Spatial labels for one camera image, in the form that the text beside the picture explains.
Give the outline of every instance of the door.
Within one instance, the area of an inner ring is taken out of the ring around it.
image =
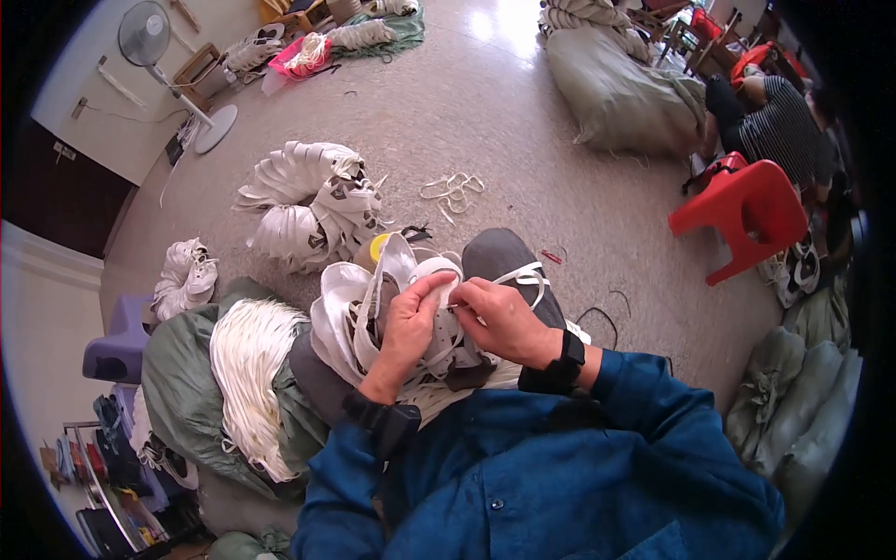
[[[106,243],[137,185],[61,142],[32,118],[13,149],[3,219],[79,253],[104,258]]]

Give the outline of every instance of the red bag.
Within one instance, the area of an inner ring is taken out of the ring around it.
[[[700,39],[706,41],[712,41],[722,32],[722,28],[707,15],[706,10],[703,8],[694,10],[694,16],[691,18],[691,27],[697,31]]]

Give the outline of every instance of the yellow spool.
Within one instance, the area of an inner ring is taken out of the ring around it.
[[[380,253],[382,252],[383,243],[386,242],[386,239],[388,239],[390,235],[390,233],[380,234],[374,237],[374,240],[370,242],[370,260],[374,263],[380,262]]]

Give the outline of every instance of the stool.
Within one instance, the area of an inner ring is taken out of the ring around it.
[[[203,113],[208,113],[211,110],[211,101],[202,95],[197,87],[198,84],[183,84],[193,83],[196,81],[196,78],[204,74],[207,75],[206,73],[210,72],[209,67],[217,65],[220,58],[221,54],[218,52],[218,49],[212,43],[205,43],[193,56],[190,56],[190,59],[174,75],[175,86]]]
[[[746,165],[744,157],[732,151],[704,173],[711,174],[706,189],[669,214],[668,224],[676,237],[694,228],[713,226],[725,238],[731,248],[731,262],[706,277],[710,286],[806,236],[809,222],[799,194],[775,162],[762,159]]]
[[[84,349],[82,374],[90,379],[140,383],[143,348],[150,335],[143,329],[141,307],[149,296],[119,296],[112,309],[109,334]]]

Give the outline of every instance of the floor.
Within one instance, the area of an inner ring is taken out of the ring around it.
[[[361,153],[374,180],[389,174],[385,219],[428,222],[445,249],[507,227],[536,254],[564,256],[543,261],[570,318],[599,306],[616,323],[618,349],[671,357],[676,377],[712,389],[727,409],[750,349],[780,321],[775,296],[755,271],[707,287],[721,258],[715,234],[672,237],[666,218],[683,201],[683,161],[573,145],[577,124],[547,68],[538,11],[538,0],[428,0],[426,42],[390,64],[352,61],[270,97],[259,82],[223,96],[239,107],[230,134],[204,156],[187,152],[173,172],[160,157],[134,198],[106,260],[104,316],[118,294],[152,292],[165,249],[197,236],[220,258],[220,288],[249,275],[307,309],[317,275],[287,274],[248,249],[259,216],[230,204],[268,151],[338,142]],[[457,171],[487,190],[453,227],[418,189]],[[627,295],[631,314],[611,290]],[[590,314],[582,327],[613,346],[606,319]]]

